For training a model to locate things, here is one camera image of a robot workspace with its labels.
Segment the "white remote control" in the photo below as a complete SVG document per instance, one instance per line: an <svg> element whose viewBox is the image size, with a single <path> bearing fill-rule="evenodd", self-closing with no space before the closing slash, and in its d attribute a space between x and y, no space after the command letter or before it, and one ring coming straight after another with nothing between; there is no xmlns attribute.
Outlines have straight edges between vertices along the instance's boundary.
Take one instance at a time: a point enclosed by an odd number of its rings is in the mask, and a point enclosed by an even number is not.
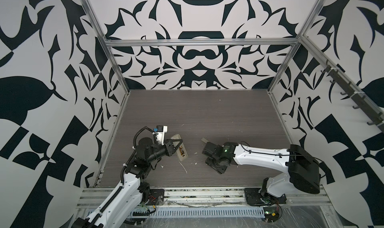
<svg viewBox="0 0 384 228"><path fill-rule="evenodd" d="M181 140L182 138L181 138L180 134L175 134L174 136L171 137L171 139L173 139L173 140ZM180 145L179 145L179 147L177 148L176 154L177 154L177 156L178 156L178 158L179 158L180 161L184 161L185 159L188 158L187 149L186 149L186 147L185 147L184 142L180 142L180 141L176 141L176 142L174 142L174 146L175 146L175 147L176 147L178 144L180 144Z"/></svg>

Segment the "black AAA battery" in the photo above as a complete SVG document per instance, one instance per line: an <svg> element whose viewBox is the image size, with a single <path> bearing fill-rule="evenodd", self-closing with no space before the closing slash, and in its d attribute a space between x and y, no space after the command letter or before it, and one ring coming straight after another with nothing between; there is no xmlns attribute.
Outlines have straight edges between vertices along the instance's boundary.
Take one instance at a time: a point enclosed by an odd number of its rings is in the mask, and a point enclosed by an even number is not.
<svg viewBox="0 0 384 228"><path fill-rule="evenodd" d="M180 152L181 156L184 156L184 155L185 155L185 151L184 151L183 148L179 148L179 152Z"/></svg>

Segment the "remote battery cover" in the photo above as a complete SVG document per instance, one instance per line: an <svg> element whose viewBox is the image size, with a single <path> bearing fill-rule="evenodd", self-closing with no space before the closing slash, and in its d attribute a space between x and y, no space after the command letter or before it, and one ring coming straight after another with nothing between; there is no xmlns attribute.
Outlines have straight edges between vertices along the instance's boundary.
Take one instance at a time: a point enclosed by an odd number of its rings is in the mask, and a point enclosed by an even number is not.
<svg viewBox="0 0 384 228"><path fill-rule="evenodd" d="M209 141L206 138L202 138L201 141L205 144L207 144Z"/></svg>

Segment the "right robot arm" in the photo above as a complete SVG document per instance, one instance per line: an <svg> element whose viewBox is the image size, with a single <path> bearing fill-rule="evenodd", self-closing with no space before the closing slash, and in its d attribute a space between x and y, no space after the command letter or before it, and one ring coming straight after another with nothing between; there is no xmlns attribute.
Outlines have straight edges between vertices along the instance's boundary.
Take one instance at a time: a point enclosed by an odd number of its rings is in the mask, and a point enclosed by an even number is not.
<svg viewBox="0 0 384 228"><path fill-rule="evenodd" d="M288 195L320 193L320 160L299 145L276 150L250 147L245 142L216 145L204 140L204 143L202 153L207 156L206 164L219 174L224 174L231 165L252 165L280 172L265 178L260 189L245 189L250 206L285 204Z"/></svg>

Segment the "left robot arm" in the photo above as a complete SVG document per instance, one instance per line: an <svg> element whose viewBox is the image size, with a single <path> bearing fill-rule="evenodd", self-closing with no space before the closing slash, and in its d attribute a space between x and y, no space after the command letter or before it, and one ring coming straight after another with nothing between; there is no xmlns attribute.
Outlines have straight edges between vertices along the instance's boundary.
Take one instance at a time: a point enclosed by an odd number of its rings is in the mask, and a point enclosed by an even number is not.
<svg viewBox="0 0 384 228"><path fill-rule="evenodd" d="M166 139L167 126L141 128L133 138L134 151L123 164L120 181L107 198L85 219L77 218L73 228L119 228L130 223L135 208L149 201L150 185L145 181L162 157L177 152L183 139Z"/></svg>

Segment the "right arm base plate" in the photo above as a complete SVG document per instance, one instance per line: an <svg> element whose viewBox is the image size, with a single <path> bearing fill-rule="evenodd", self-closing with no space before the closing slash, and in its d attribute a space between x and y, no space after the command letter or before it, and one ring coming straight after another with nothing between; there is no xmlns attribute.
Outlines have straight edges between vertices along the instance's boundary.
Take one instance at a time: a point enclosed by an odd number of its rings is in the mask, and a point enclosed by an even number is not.
<svg viewBox="0 0 384 228"><path fill-rule="evenodd" d="M285 194L283 194L281 197L274 197L267 192L262 193L261 190L262 189L257 188L245 188L244 193L246 203L254 207L286 204L287 198Z"/></svg>

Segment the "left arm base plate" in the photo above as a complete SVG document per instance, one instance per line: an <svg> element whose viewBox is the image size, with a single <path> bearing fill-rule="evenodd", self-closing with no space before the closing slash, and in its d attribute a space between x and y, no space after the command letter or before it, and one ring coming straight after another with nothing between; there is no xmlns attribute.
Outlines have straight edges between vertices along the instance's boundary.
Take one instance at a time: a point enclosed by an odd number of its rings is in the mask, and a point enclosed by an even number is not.
<svg viewBox="0 0 384 228"><path fill-rule="evenodd" d="M147 206L156 206L164 202L165 190L164 189L150 189L144 191L142 203Z"/></svg>

